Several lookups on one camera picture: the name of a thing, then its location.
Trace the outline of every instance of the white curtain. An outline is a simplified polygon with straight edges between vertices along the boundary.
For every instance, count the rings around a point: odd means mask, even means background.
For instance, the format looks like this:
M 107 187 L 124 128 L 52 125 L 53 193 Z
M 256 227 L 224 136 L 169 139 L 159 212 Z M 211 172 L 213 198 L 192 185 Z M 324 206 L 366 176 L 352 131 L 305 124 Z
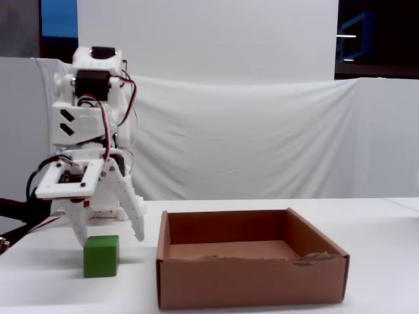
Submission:
M 61 62 L 57 59 L 35 59 L 39 69 L 41 70 L 41 80 L 45 87 L 45 99 L 46 99 L 46 107 L 48 113 L 48 142 L 49 144 L 49 151 L 50 154 L 54 154 L 54 147 L 51 145 L 51 128 L 50 128 L 50 121 L 51 121 L 51 106 L 57 99 L 57 95 L 55 93 L 54 87 L 54 75 L 56 73 L 60 75 L 65 75 L 68 73 L 68 69 L 70 67 L 69 64 Z
M 146 199 L 353 194 L 357 80 L 218 86 L 134 78 L 132 174 Z

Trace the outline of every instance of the white fabric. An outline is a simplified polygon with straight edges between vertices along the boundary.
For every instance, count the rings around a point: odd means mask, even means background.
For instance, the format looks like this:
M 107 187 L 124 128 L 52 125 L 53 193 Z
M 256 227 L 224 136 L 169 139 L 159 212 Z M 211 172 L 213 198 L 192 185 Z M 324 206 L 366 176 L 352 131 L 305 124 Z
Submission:
M 216 86 L 135 77 L 149 200 L 351 196 L 357 80 Z
M 0 58 L 0 105 L 0 198 L 24 201 L 27 179 L 49 146 L 45 87 L 34 59 Z
M 60 75 L 65 75 L 68 73 L 69 64 L 61 62 L 60 60 L 56 59 L 35 59 L 39 69 L 41 70 L 42 75 L 42 82 L 45 87 L 45 98 L 46 98 L 46 107 L 47 107 L 47 115 L 48 121 L 51 121 L 51 106 L 57 99 L 57 95 L 55 94 L 55 87 L 54 87 L 54 75 L 56 73 Z M 49 142 L 49 150 L 50 154 L 54 153 L 54 147 L 51 144 L 51 129 L 49 128 L 50 123 L 48 123 L 48 142 Z
M 221 86 L 133 77 L 133 180 L 148 200 L 418 195 L 416 81 Z

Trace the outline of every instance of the wall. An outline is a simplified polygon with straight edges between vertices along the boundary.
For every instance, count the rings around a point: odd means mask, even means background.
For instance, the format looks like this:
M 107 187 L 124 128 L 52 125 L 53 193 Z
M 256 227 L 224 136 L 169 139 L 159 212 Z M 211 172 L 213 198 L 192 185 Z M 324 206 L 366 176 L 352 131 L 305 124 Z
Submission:
M 77 38 L 77 0 L 42 0 L 42 35 Z
M 39 0 L 0 1 L 0 56 L 40 56 Z
M 48 157 L 46 95 L 36 60 L 0 58 L 0 95 L 0 198 L 25 201 L 27 179 Z
M 333 80 L 338 0 L 78 0 L 80 46 L 129 72 L 206 83 Z
M 361 78 L 354 104 L 361 106 L 361 158 L 354 195 L 419 196 L 419 81 Z

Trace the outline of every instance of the red wire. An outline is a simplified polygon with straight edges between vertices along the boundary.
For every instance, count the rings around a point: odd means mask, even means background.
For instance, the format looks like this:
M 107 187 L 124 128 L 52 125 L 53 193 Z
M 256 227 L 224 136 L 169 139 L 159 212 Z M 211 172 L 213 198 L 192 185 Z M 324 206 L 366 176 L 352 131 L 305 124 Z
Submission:
M 39 229 L 40 227 L 46 226 L 47 224 L 50 224 L 51 222 L 61 218 L 62 216 L 56 217 L 54 219 L 48 220 L 42 224 L 39 224 L 38 226 L 33 227 L 31 230 L 28 231 L 28 233 L 30 234 L 31 232 L 34 232 L 36 229 Z
M 59 160 L 62 160 L 63 162 L 66 162 L 67 164 L 73 165 L 73 166 L 79 166 L 77 162 L 73 162 L 70 159 L 64 158 L 64 157 L 58 157 Z

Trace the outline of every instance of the blue panel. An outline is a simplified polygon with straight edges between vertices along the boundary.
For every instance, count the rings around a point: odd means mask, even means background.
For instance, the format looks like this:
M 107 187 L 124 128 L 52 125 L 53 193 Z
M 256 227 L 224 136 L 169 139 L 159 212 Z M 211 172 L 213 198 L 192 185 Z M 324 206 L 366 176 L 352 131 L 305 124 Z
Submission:
M 42 35 L 77 38 L 77 0 L 41 0 Z

